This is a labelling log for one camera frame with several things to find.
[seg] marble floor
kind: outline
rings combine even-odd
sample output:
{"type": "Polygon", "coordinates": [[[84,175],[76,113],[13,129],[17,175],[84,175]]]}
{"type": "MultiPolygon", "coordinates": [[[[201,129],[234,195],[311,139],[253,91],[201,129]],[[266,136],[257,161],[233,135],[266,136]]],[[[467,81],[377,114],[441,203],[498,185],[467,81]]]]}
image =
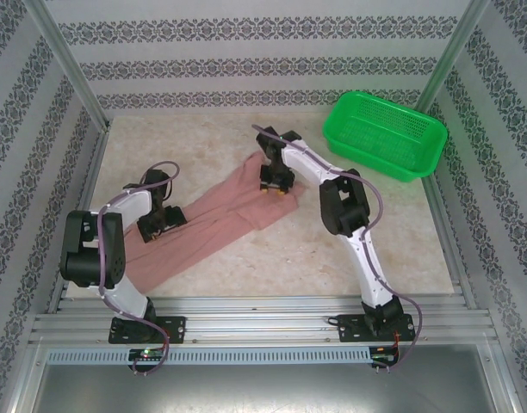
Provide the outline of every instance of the marble floor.
{"type": "MultiPolygon", "coordinates": [[[[152,164],[180,163],[168,202],[186,206],[224,180],[258,150],[252,123],[291,129],[329,162],[355,167],[381,191],[384,217],[372,236],[382,268],[401,293],[452,293],[452,283],[420,180],[398,182],[330,153],[321,134],[326,114],[122,116],[114,119],[92,207],[98,208],[152,164]]],[[[371,215],[376,200],[368,190],[371,215]]],[[[170,278],[152,297],[358,294],[349,255],[322,225],[319,190],[309,186],[300,208],[170,278]]],[[[91,297],[70,284],[68,297],[91,297]]]]}

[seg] wire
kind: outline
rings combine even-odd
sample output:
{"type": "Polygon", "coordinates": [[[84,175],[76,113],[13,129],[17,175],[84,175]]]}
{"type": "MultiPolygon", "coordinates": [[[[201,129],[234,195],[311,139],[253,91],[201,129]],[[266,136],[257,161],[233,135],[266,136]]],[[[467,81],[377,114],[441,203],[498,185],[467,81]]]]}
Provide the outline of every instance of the wire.
{"type": "Polygon", "coordinates": [[[360,176],[351,174],[349,172],[345,172],[343,170],[330,169],[330,167],[327,164],[325,164],[323,161],[321,161],[317,156],[315,156],[312,151],[307,151],[305,148],[298,146],[294,142],[290,142],[286,139],[282,139],[279,135],[274,135],[273,133],[269,133],[266,130],[264,130],[261,126],[252,125],[252,127],[256,129],[258,132],[260,132],[262,135],[267,136],[268,138],[272,138],[276,140],[277,142],[281,142],[287,146],[291,146],[295,148],[297,151],[304,153],[305,155],[310,157],[315,163],[317,163],[317,165],[319,165],[321,168],[324,168],[328,172],[331,172],[332,174],[337,175],[337,176],[343,176],[345,178],[355,179],[356,181],[361,182],[363,185],[366,185],[367,187],[369,187],[369,189],[373,192],[373,194],[375,194],[376,199],[378,200],[378,213],[376,214],[376,218],[367,225],[367,227],[363,230],[361,234],[361,242],[363,243],[363,251],[365,252],[365,257],[367,258],[367,261],[369,262],[370,269],[373,272],[373,275],[375,276],[376,280],[386,289],[386,291],[412,304],[418,313],[418,327],[417,327],[417,331],[415,332],[415,337],[412,339],[411,345],[405,352],[405,355],[403,356],[403,358],[399,360],[395,364],[395,366],[389,369],[393,371],[394,369],[398,368],[401,365],[401,363],[404,362],[405,359],[409,356],[409,354],[413,351],[415,344],[417,343],[417,340],[419,339],[420,332],[422,331],[423,315],[422,315],[422,309],[420,308],[420,305],[417,304],[417,302],[414,299],[407,297],[405,294],[400,294],[396,292],[395,290],[393,290],[392,287],[390,287],[386,283],[386,281],[382,279],[382,277],[378,274],[378,271],[376,271],[375,265],[370,259],[369,246],[367,245],[367,242],[365,241],[365,235],[367,235],[367,233],[372,228],[374,228],[376,224],[378,224],[378,222],[382,218],[382,214],[384,214],[384,201],[382,200],[380,192],[378,192],[378,189],[375,187],[375,185],[373,185],[372,183],[370,183],[369,181],[367,181],[366,179],[360,176]]]}
{"type": "Polygon", "coordinates": [[[100,268],[101,268],[101,277],[100,277],[100,280],[99,280],[99,295],[101,296],[102,298],[102,302],[105,303],[105,305],[112,311],[120,314],[121,316],[123,317],[126,317],[126,318],[129,318],[133,321],[137,321],[139,323],[142,323],[142,324],[145,324],[145,325],[148,325],[149,327],[152,327],[153,329],[155,329],[156,331],[158,331],[160,334],[162,334],[162,336],[164,337],[164,344],[162,346],[162,349],[164,351],[164,354],[162,355],[160,361],[158,362],[157,365],[155,365],[151,370],[147,371],[147,372],[140,372],[138,370],[135,369],[135,366],[137,365],[137,360],[133,361],[133,366],[132,366],[132,369],[133,369],[133,373],[134,374],[143,374],[144,376],[147,376],[149,374],[152,374],[154,372],[156,372],[163,364],[164,362],[166,361],[166,359],[168,358],[168,353],[170,351],[170,338],[168,337],[168,334],[166,333],[166,331],[164,331],[164,329],[162,329],[161,327],[159,327],[158,325],[156,325],[155,323],[152,323],[150,321],[147,321],[145,320],[144,318],[141,318],[141,317],[137,317],[137,316],[134,316],[133,314],[129,314],[129,313],[126,313],[124,311],[122,311],[121,309],[117,308],[116,306],[114,306],[106,297],[106,291],[107,289],[105,288],[105,280],[107,278],[107,275],[106,275],[106,266],[107,266],[107,257],[105,256],[105,243],[104,243],[104,235],[103,235],[103,228],[102,228],[102,216],[107,212],[107,210],[109,208],[111,208],[116,202],[118,202],[119,200],[122,200],[124,198],[126,198],[127,196],[129,196],[130,194],[135,194],[137,192],[141,192],[141,191],[145,191],[147,189],[152,189],[152,188],[155,188],[155,187],[159,187],[161,185],[165,185],[167,183],[169,183],[171,185],[171,181],[176,179],[176,177],[179,175],[179,165],[173,161],[162,161],[162,162],[158,162],[158,163],[155,163],[153,166],[151,166],[146,172],[145,174],[143,175],[143,177],[141,178],[141,181],[143,182],[143,180],[145,179],[145,176],[147,174],[147,172],[159,165],[163,165],[163,164],[170,164],[170,165],[174,165],[174,167],[176,168],[176,172],[174,173],[174,175],[170,176],[168,179],[164,179],[163,181],[161,182],[156,182],[156,183],[152,183],[150,185],[143,185],[142,187],[138,187],[138,188],[131,188],[131,189],[127,189],[125,192],[122,192],[121,194],[115,196],[112,200],[110,200],[109,202],[107,202],[107,204],[105,204],[100,210],[99,210],[99,213],[97,215],[97,235],[99,237],[99,245],[98,245],[98,249],[99,249],[99,264],[100,264],[100,268]]]}

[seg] green plastic basket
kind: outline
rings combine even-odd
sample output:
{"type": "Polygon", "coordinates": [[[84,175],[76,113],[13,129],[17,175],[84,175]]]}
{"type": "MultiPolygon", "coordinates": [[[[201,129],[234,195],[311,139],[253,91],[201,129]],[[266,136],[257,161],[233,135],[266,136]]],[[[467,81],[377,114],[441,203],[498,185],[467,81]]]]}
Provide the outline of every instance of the green plastic basket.
{"type": "Polygon", "coordinates": [[[323,134],[332,152],[403,182],[431,174],[447,140],[439,120],[363,92],[340,97],[323,134]]]}

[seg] striped wall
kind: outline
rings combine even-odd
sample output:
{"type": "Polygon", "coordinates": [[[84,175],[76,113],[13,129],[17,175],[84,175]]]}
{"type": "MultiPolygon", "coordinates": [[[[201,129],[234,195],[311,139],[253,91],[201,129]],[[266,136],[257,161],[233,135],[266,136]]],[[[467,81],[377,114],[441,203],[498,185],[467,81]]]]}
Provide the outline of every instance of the striped wall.
{"type": "Polygon", "coordinates": [[[527,1],[491,2],[431,114],[452,231],[527,412],[527,1]]]}
{"type": "Polygon", "coordinates": [[[99,131],[20,1],[0,0],[0,408],[44,312],[99,131]]]}
{"type": "Polygon", "coordinates": [[[468,0],[48,0],[109,117],[412,106],[468,0]]]}

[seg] wall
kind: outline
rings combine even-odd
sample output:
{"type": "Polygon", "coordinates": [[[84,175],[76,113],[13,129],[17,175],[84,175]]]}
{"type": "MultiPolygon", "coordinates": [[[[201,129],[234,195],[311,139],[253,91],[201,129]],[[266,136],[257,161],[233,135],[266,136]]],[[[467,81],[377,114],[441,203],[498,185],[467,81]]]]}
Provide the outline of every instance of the wall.
{"type": "Polygon", "coordinates": [[[50,0],[117,114],[328,109],[367,89],[412,106],[468,0],[50,0]]]}
{"type": "Polygon", "coordinates": [[[0,407],[53,288],[99,131],[23,4],[0,0],[0,407]]]}
{"type": "Polygon", "coordinates": [[[431,114],[449,128],[436,179],[527,412],[527,1],[486,9],[431,114]]]}

